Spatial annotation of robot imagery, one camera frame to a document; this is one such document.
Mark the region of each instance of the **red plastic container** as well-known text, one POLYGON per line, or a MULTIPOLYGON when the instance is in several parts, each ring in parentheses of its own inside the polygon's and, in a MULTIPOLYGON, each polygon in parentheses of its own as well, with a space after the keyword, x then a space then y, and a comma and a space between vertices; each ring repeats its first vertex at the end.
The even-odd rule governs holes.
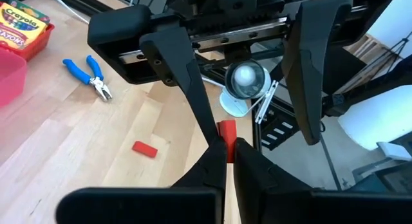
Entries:
POLYGON ((23 92, 26 73, 26 60, 0 48, 0 107, 23 92))
POLYGON ((22 50, 16 50, 4 44, 0 44, 0 48, 3 48, 12 53, 15 53, 18 56, 26 59, 26 61, 29 61, 47 46, 47 43, 49 42, 50 34, 52 33, 53 29, 54 29, 54 25, 49 23, 49 25, 46 27, 46 31, 40 34, 36 38, 36 40, 34 40, 34 42, 31 42, 28 46, 26 46, 22 50))

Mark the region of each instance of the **black bracket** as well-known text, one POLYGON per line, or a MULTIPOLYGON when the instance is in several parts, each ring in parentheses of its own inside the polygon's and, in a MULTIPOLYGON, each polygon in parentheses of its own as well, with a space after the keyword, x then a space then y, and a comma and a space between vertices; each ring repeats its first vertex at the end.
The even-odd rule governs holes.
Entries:
POLYGON ((281 67, 297 123, 306 142, 320 139, 322 81, 326 48, 333 32, 351 12, 352 0, 302 2, 285 41, 281 67), (315 22, 321 17, 322 22, 315 22))
POLYGON ((182 89, 207 143, 212 145, 219 137, 218 130, 186 29, 176 23, 145 34, 140 48, 164 84, 182 89))

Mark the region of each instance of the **pliers jaw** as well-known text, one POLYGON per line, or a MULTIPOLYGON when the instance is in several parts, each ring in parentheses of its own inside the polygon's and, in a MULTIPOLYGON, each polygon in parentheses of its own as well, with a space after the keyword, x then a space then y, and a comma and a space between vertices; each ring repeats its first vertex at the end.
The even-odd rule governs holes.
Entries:
POLYGON ((113 98, 108 86, 105 85, 99 77, 90 79, 90 84, 95 88, 96 93, 104 102, 107 102, 113 98))

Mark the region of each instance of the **red block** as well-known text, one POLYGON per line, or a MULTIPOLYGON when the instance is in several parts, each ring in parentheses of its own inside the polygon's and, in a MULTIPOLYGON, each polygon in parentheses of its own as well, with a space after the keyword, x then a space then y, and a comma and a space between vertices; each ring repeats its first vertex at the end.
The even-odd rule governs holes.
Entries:
POLYGON ((138 153, 142 153, 150 158, 154 158, 157 154, 157 149, 140 141, 135 142, 135 144, 132 147, 132 150, 138 153))
POLYGON ((237 138, 236 121, 223 120, 218 122, 219 135, 223 137, 227 146, 227 163, 234 163, 234 148, 237 138))

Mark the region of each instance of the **crayola logo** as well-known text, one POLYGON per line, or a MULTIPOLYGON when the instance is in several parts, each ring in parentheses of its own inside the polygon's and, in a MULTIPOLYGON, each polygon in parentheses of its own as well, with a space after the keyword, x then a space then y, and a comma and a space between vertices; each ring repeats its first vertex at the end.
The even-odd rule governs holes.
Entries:
POLYGON ((26 18, 20 14, 15 13, 12 9, 7 8, 6 9, 6 13, 12 15, 13 17, 15 17, 16 19, 18 19, 21 22, 24 22, 26 24, 32 25, 34 28, 38 28, 39 25, 37 25, 37 23, 33 20, 33 19, 29 19, 26 18))

